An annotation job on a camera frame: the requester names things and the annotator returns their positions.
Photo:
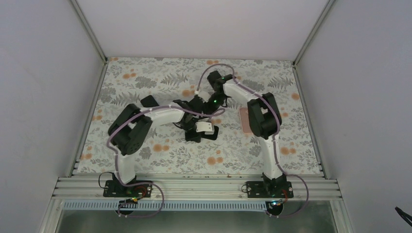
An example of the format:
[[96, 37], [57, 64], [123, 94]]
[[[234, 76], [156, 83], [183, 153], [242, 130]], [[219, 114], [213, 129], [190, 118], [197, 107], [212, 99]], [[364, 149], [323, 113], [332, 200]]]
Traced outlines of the pink phone case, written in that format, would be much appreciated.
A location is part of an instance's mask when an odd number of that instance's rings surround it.
[[251, 127], [250, 127], [250, 122], [249, 122], [248, 108], [241, 107], [239, 109], [239, 116], [240, 116], [240, 125], [241, 125], [242, 132], [244, 134], [253, 134]]

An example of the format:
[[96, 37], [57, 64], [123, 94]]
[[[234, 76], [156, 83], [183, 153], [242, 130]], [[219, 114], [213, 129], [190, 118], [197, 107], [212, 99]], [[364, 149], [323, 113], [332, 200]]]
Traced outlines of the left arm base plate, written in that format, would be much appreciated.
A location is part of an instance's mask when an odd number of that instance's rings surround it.
[[115, 198], [149, 198], [152, 191], [152, 183], [135, 181], [138, 185], [126, 187], [121, 185], [119, 182], [110, 180], [106, 181], [103, 196], [104, 197], [115, 197]]

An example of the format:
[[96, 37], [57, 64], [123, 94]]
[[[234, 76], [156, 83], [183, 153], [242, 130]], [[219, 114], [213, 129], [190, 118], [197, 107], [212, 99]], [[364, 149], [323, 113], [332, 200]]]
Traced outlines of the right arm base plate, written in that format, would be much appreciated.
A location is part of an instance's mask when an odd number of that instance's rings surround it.
[[245, 192], [248, 198], [293, 198], [291, 182], [280, 184], [266, 184], [263, 181], [248, 181], [245, 183]]

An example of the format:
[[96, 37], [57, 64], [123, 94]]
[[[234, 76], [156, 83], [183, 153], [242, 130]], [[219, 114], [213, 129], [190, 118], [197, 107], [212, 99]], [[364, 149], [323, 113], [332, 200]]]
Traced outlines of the blue smartphone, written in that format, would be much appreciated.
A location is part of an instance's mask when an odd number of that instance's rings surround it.
[[140, 100], [140, 103], [145, 108], [158, 107], [159, 103], [152, 95], [148, 95]]

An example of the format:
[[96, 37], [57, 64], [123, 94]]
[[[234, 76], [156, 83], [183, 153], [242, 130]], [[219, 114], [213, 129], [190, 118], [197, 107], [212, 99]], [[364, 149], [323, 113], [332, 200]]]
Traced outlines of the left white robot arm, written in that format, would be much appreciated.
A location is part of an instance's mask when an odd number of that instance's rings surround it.
[[190, 108], [185, 101], [147, 108], [127, 105], [109, 127], [106, 142], [106, 146], [115, 153], [115, 178], [125, 186], [136, 179], [133, 154], [142, 147], [153, 127], [176, 124], [184, 131], [186, 141], [196, 143], [208, 136], [216, 139], [218, 130], [204, 121], [206, 117], [200, 110]]

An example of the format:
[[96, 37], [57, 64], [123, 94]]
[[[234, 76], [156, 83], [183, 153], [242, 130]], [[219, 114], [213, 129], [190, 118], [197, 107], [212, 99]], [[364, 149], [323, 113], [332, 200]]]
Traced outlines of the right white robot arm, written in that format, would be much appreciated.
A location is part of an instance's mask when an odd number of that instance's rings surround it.
[[186, 110], [176, 127], [184, 130], [185, 140], [199, 143], [201, 139], [216, 140], [219, 128], [209, 123], [210, 130], [202, 130], [205, 118], [217, 114], [220, 107], [226, 107], [229, 98], [247, 105], [249, 127], [259, 139], [261, 151], [266, 161], [263, 171], [263, 186], [269, 194], [278, 191], [287, 182], [286, 175], [278, 167], [276, 156], [276, 136], [282, 124], [277, 103], [272, 93], [259, 94], [242, 85], [233, 74], [222, 76], [218, 71], [211, 72], [207, 80], [214, 93], [207, 99], [196, 94], [191, 101], [175, 100]]

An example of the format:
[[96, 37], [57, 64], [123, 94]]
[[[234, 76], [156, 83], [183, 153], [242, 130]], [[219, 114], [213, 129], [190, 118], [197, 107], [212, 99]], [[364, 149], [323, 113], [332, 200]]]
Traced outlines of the black phone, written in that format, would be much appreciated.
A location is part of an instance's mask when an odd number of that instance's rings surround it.
[[206, 132], [197, 132], [196, 128], [193, 127], [190, 130], [185, 131], [185, 140], [188, 142], [200, 143], [201, 139], [216, 140], [219, 133], [219, 127], [213, 126], [214, 131], [212, 134], [206, 134]]

